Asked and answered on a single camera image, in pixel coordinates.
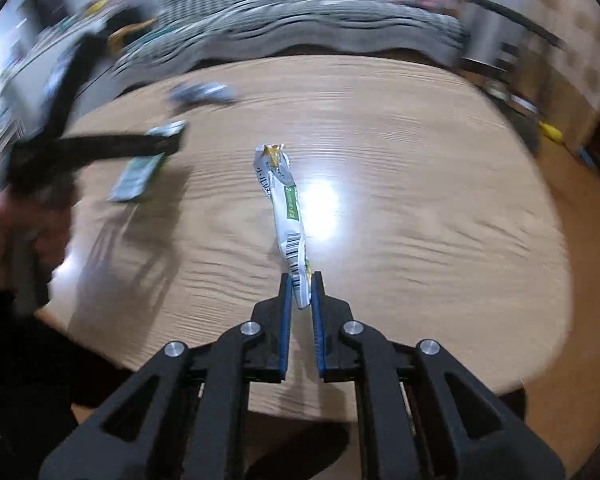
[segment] yellow object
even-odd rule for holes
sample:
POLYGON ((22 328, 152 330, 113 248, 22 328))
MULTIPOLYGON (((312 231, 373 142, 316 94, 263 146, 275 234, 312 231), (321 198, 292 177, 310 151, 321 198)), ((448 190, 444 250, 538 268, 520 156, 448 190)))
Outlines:
POLYGON ((110 1, 111 0, 98 0, 86 10, 87 15, 90 16, 92 14, 97 14, 102 10, 102 7, 107 5, 110 1))
POLYGON ((282 148, 284 148, 283 144, 264 144, 264 150, 262 150, 262 154, 269 155, 269 163, 271 164, 272 168, 277 168, 279 166, 279 157, 282 148))
POLYGON ((116 32, 109 36, 107 44, 109 45, 109 51, 113 56, 118 56, 122 51, 122 40, 127 34, 141 30, 142 28, 148 27, 155 22, 155 18, 147 20, 142 23, 135 23, 133 25, 127 25, 126 27, 119 28, 116 32))
POLYGON ((540 129, 542 130, 542 133, 544 133, 544 136, 548 137, 556 144, 562 144, 564 142, 564 139, 562 138, 562 133, 558 128, 555 128, 550 124, 543 123, 542 121, 538 123, 538 126, 540 126, 540 129))

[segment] wood grain surface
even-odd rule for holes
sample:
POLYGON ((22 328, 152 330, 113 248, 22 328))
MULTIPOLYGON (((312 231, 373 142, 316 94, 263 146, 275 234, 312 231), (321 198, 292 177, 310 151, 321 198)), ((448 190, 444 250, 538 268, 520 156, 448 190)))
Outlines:
MULTIPOLYGON (((147 202, 106 202, 125 162, 81 173, 70 255, 48 312, 137 368, 170 340, 215 340, 277 292, 285 270, 252 167, 284 142, 308 255, 327 293, 388 338, 438 339, 492 389, 547 367, 570 325, 570 277, 548 192, 513 130, 458 76, 408 62, 294 56, 166 80, 80 118, 72 134, 190 123, 147 202), (178 114, 166 90, 219 81, 240 102, 178 114)), ((355 419, 351 384, 325 385, 311 314, 295 310, 287 380, 250 409, 355 419)))

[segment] metal screw head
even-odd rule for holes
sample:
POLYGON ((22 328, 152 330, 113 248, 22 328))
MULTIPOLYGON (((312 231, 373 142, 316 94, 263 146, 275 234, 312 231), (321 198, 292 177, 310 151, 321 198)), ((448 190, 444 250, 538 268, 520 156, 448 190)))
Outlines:
POLYGON ((240 332, 244 335, 256 335, 260 331, 260 324, 255 321, 247 321, 240 326, 240 332))
POLYGON ((359 321, 347 321, 342 329, 349 335, 358 335, 365 329, 365 326, 359 321))
POLYGON ((426 355, 435 355, 440 352, 440 344, 433 339, 425 339, 420 343, 420 351, 426 355))
POLYGON ((171 341, 164 346, 164 353, 169 357, 178 357, 184 352, 184 344, 180 341, 171 341))

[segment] green label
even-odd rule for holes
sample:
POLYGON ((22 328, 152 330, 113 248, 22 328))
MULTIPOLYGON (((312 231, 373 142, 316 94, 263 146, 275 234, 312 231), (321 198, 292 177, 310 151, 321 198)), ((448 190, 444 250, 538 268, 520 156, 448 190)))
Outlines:
POLYGON ((298 202, 296 202, 296 186, 285 186, 286 217, 299 220, 298 202))

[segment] barcode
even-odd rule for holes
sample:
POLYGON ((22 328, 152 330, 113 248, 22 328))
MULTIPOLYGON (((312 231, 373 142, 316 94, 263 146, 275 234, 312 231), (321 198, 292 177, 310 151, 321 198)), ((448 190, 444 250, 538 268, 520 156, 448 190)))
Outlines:
POLYGON ((300 250, 300 234, 289 234, 286 237, 286 250, 285 258, 289 264, 289 271, 291 272, 291 283, 293 288, 300 287, 300 273, 298 269, 298 251, 300 250))

